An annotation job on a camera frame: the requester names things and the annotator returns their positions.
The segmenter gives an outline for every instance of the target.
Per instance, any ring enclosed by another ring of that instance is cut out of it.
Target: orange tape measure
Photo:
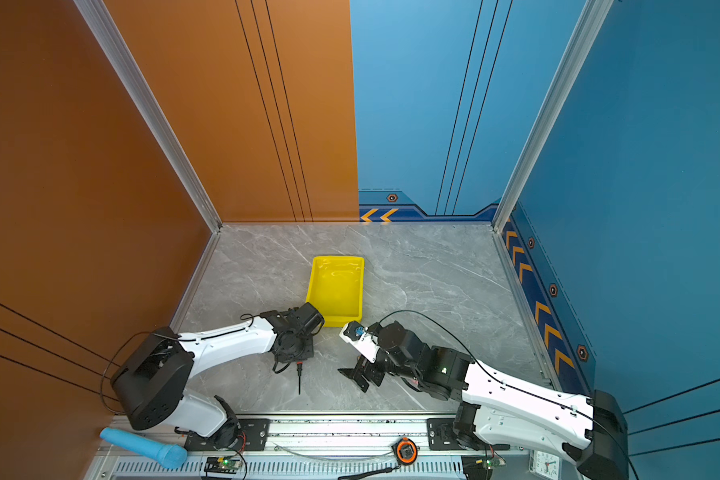
[[[416,461],[418,456],[418,447],[408,437],[400,438],[392,447],[394,457],[398,460],[398,463],[402,466],[411,465]]]

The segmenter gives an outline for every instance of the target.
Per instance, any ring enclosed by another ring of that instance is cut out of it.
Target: metal grille
[[[112,472],[112,478],[201,478],[205,458],[190,456],[180,468],[163,468],[145,457],[121,457]],[[287,480],[288,478],[326,478],[354,475],[379,468],[396,466],[394,461],[352,460],[325,461],[283,456],[251,456],[246,480]],[[464,478],[459,456],[419,457],[412,466],[403,466],[385,478]]]

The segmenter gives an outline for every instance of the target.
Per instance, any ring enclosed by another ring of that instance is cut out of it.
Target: blue wall
[[[360,189],[401,190],[430,215],[475,214],[495,202],[583,6],[352,0]]]
[[[628,410],[720,377],[720,1],[614,2],[520,198]],[[720,383],[627,416],[720,408]],[[630,437],[720,437],[720,414]],[[643,480],[720,478],[720,442],[634,457]]]

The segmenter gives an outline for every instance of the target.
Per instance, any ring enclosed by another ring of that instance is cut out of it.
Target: small screwdriver
[[[302,365],[304,362],[296,362],[296,373],[298,374],[298,394],[302,394]]]

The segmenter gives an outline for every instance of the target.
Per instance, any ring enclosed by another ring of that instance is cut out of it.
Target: aluminum frame
[[[212,232],[218,232],[222,225],[221,217],[216,212],[200,178],[197,177],[195,169],[192,168],[176,133],[173,132],[163,109],[157,103],[155,95],[139,70],[139,65],[136,64],[103,0],[74,0],[74,2],[208,228]]]
[[[216,245],[219,243],[220,237],[220,230],[211,232],[206,248],[202,251],[202,255],[200,256],[200,261],[197,263],[197,266],[195,266],[192,278],[190,278],[190,282],[187,284],[186,289],[184,289],[181,301],[179,302],[176,311],[173,313],[173,318],[169,323],[170,328],[174,332],[179,332],[182,324],[184,323],[186,312],[190,309],[192,298],[194,298],[195,293],[200,286],[202,275],[206,272],[206,268],[208,268],[208,264],[211,262],[211,257],[213,256],[213,252],[216,250]]]
[[[501,266],[504,268],[504,273],[507,275],[507,281],[509,282],[514,302],[518,305],[520,316],[523,319],[523,324],[525,325],[526,331],[528,331],[530,344],[534,349],[536,358],[539,360],[541,375],[552,383],[552,388],[558,392],[562,392],[563,387],[560,385],[560,380],[557,379],[557,374],[555,373],[554,366],[552,365],[552,361],[547,353],[547,348],[544,346],[544,342],[539,335],[534,313],[530,311],[528,301],[526,300],[525,293],[523,292],[523,286],[520,284],[520,280],[514,272],[509,252],[507,252],[507,249],[504,248],[504,241],[501,238],[501,232],[493,232],[492,237],[494,238],[496,251],[499,254],[499,258],[501,258]]]
[[[518,163],[515,165],[512,175],[509,178],[501,202],[496,209],[494,221],[491,222],[495,231],[501,232],[504,224],[520,198],[520,193],[528,181],[530,172],[536,165],[536,160],[547,142],[554,122],[568,98],[571,88],[576,82],[581,66],[589,54],[592,44],[595,42],[600,27],[603,26],[605,17],[608,15],[614,0],[587,0],[581,15],[570,36],[557,71],[552,78],[547,96],[541,104],[541,110],[536,117],[534,126],[528,134],[523,151],[520,153]]]
[[[239,414],[239,418],[269,418],[269,437],[261,452],[246,452],[246,456],[346,456],[348,448],[354,456],[377,456],[389,452],[389,446],[402,436],[419,446],[420,456],[468,455],[469,450],[433,451],[428,443],[428,418],[453,418],[455,413],[400,412],[293,412],[275,414]],[[134,432],[127,417],[116,416],[111,428]],[[138,432],[146,438],[162,443],[182,443],[182,436],[171,426],[157,426]],[[213,455],[192,452],[191,455]],[[527,449],[512,447],[502,456],[527,455]],[[98,456],[137,456],[124,448],[102,441]]]

